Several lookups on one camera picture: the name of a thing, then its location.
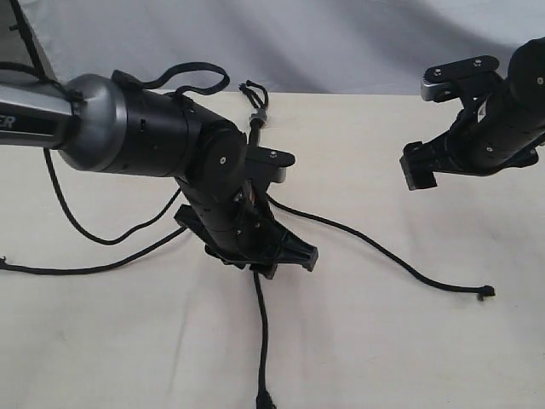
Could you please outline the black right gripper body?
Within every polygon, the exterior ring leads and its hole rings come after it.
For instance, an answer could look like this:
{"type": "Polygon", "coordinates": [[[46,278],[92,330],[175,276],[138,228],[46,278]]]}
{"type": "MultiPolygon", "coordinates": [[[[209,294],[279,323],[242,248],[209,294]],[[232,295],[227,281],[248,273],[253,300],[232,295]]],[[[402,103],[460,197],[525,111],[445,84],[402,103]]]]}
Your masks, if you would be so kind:
{"type": "Polygon", "coordinates": [[[504,84],[479,105],[475,115],[433,140],[434,172],[489,176],[536,164],[544,140],[544,88],[504,84]]]}

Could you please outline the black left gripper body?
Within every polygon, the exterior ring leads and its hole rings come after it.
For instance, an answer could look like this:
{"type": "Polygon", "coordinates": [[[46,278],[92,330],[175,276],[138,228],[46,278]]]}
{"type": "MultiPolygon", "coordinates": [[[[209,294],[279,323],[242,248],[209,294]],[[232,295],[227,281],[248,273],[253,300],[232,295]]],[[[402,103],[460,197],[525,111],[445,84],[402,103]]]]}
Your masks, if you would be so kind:
{"type": "Polygon", "coordinates": [[[188,201],[175,219],[205,243],[211,256],[237,268],[273,260],[273,227],[281,224],[266,204],[264,192],[247,178],[245,170],[210,181],[189,176],[175,181],[188,201]]]}

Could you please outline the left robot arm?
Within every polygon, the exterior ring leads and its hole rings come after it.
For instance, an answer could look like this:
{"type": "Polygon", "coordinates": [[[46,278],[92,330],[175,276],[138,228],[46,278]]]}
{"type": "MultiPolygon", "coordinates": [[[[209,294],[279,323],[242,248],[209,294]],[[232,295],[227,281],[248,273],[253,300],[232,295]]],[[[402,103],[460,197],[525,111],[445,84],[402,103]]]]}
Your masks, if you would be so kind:
{"type": "Polygon", "coordinates": [[[68,95],[3,84],[1,142],[56,150],[74,169],[176,180],[176,221],[225,264],[272,278],[278,265],[312,270],[318,249],[278,222],[267,200],[295,159],[252,146],[233,122],[185,96],[84,74],[68,95]]]}

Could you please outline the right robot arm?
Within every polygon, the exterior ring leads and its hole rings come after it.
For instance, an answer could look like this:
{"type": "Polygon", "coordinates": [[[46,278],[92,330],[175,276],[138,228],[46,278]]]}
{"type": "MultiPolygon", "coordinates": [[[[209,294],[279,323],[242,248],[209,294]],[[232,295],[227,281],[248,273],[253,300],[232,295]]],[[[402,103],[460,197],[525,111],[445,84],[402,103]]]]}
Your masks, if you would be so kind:
{"type": "Polygon", "coordinates": [[[480,55],[428,68],[424,101],[458,99],[462,110],[448,130],[431,141],[404,147],[399,160],[407,187],[436,187],[436,174],[491,176],[539,160],[544,143],[544,41],[518,47],[502,78],[499,61],[480,55]]]}

